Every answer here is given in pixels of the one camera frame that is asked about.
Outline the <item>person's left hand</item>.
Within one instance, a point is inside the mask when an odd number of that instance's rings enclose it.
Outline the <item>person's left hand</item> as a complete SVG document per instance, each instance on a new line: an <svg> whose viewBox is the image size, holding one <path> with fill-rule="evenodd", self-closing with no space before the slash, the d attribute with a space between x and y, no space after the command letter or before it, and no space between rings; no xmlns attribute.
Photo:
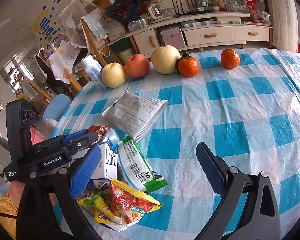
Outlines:
<svg viewBox="0 0 300 240"><path fill-rule="evenodd" d="M25 189L25 183L19 180L14 180L10 184L10 190L8 193L9 199L15 206L19 206L23 191Z"/></svg>

